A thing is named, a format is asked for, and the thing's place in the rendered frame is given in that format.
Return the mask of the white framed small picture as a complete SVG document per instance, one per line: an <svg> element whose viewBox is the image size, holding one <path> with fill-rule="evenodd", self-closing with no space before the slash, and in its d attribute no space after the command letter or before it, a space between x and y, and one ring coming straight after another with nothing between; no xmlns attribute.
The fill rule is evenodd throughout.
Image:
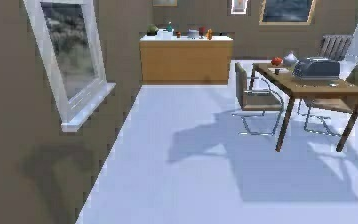
<svg viewBox="0 0 358 224"><path fill-rule="evenodd" d="M231 13L233 15L245 15L248 10L249 0L231 0Z"/></svg>

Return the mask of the white box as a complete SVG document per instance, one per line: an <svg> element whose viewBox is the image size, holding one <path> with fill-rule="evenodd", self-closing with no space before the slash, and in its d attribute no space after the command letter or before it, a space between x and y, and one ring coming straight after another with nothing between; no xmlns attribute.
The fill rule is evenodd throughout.
<svg viewBox="0 0 358 224"><path fill-rule="evenodd" d="M170 40L173 36L173 32L164 29L159 29L157 32L157 38L162 40Z"/></svg>

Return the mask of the brown wooden table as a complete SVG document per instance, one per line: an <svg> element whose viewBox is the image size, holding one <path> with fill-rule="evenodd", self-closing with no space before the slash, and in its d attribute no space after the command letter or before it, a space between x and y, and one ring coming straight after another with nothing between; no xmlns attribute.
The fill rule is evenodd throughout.
<svg viewBox="0 0 358 224"><path fill-rule="evenodd" d="M336 146L337 152L341 152L343 150L344 145L358 118L358 86L339 79L334 81L336 86L331 87L329 85L329 81L301 80L297 77L294 77L291 72L276 75L271 71L271 68L273 68L271 63L253 63L252 66L253 68L251 77L254 77L256 72L260 73L289 97L287 109L275 148L277 152L281 151L296 99L339 99L341 97L350 97L354 100L354 107L351 109L351 117L348 120L347 125Z"/></svg>

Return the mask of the wood framed dark picture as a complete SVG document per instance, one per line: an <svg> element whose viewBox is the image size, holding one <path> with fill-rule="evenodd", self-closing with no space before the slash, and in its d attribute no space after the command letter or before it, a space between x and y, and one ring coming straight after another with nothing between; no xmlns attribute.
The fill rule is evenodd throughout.
<svg viewBox="0 0 358 224"><path fill-rule="evenodd" d="M309 25L317 0L263 0L260 25Z"/></svg>

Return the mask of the brown chair with metal frame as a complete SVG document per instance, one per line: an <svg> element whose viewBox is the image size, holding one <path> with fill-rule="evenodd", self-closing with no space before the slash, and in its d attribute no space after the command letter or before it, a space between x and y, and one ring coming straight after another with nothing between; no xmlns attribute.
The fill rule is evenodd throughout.
<svg viewBox="0 0 358 224"><path fill-rule="evenodd" d="M358 65L354 67L351 73L347 76L346 81L358 87ZM304 102L307 106L307 112L301 113L297 110L297 113L305 117L304 130L309 133L322 134L329 136L341 136L340 133L336 133L330 129L327 124L327 120L330 120L329 116L313 115L311 110L313 108L330 110L342 113L351 113L355 107L355 101L350 97L330 98L330 99L302 99L299 101L298 107L301 107L301 103ZM311 118L317 118L323 125L324 130L316 130L308 127Z"/></svg>
<svg viewBox="0 0 358 224"><path fill-rule="evenodd" d="M239 103L242 114L233 113L233 116L239 116L242 120L244 131L240 135L254 135L254 136L273 136L278 128L281 115L284 111L284 100L274 91L269 82L260 77L249 77L243 67L236 63L235 67L235 92L236 99ZM266 85L266 89L249 89L248 82L261 80ZM263 117L266 112L277 112L278 115L275 124L270 132L253 131L247 122L248 118L254 117L254 112L257 112L257 117Z"/></svg>

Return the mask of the grey ribbed radiator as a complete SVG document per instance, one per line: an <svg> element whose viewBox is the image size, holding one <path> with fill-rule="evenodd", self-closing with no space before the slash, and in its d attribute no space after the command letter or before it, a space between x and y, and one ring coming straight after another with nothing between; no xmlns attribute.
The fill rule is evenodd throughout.
<svg viewBox="0 0 358 224"><path fill-rule="evenodd" d="M351 45L352 38L352 35L324 35L319 56L336 61L343 60Z"/></svg>

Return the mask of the white framed window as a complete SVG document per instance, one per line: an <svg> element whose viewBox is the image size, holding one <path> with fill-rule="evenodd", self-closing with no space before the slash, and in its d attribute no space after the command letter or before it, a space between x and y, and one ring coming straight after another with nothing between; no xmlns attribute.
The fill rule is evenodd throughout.
<svg viewBox="0 0 358 224"><path fill-rule="evenodd" d="M114 89L93 0L22 0L64 132L76 132Z"/></svg>

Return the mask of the grey toaster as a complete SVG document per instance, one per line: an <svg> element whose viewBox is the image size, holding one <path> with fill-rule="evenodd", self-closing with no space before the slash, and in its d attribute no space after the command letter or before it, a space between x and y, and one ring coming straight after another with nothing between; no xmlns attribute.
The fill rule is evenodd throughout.
<svg viewBox="0 0 358 224"><path fill-rule="evenodd" d="M324 57L307 57L300 59L292 75L305 80L335 80L339 78L340 63Z"/></svg>

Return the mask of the wood framed grey picture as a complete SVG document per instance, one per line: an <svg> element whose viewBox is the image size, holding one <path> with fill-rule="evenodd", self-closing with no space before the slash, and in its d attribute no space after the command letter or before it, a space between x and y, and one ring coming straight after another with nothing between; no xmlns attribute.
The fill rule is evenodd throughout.
<svg viewBox="0 0 358 224"><path fill-rule="evenodd" d="M152 0L153 7L176 7L178 0Z"/></svg>

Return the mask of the wooden counter with white top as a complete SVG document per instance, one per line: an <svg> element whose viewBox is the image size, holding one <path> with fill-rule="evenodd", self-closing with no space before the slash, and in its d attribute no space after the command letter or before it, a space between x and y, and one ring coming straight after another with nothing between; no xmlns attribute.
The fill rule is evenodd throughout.
<svg viewBox="0 0 358 224"><path fill-rule="evenodd" d="M233 39L156 39L139 41L142 82L149 85L227 84Z"/></svg>

